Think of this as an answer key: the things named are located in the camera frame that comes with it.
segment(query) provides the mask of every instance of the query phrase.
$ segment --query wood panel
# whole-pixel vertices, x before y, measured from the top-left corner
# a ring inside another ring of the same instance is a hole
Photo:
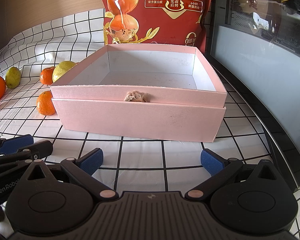
[[[102,0],[0,0],[0,49],[35,25],[103,7]]]

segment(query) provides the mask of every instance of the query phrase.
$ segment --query screw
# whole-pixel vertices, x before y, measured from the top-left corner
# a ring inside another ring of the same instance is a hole
[[[188,192],[188,196],[193,198],[199,198],[203,196],[203,192],[198,189],[193,189]]]
[[[111,197],[115,196],[115,191],[113,191],[111,189],[105,189],[100,192],[100,196],[104,197],[104,198],[111,198]]]

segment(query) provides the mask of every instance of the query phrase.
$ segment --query yellow-green fruit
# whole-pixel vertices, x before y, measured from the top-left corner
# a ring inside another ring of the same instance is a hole
[[[75,65],[77,65],[77,63],[70,60],[60,62],[53,71],[52,81],[55,82],[58,80],[64,73],[73,68]]]
[[[6,85],[8,88],[16,88],[21,81],[20,70],[16,67],[11,67],[6,73]]]

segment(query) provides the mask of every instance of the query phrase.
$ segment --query open cardboard box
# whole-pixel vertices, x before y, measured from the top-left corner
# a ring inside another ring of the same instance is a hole
[[[135,138],[212,142],[226,90],[196,47],[106,45],[51,85],[69,130]],[[123,101],[128,92],[149,102]]]

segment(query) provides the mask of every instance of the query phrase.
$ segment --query red snack bag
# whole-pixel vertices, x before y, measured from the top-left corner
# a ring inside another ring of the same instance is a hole
[[[104,41],[163,43],[204,49],[201,19],[211,0],[102,0]]]

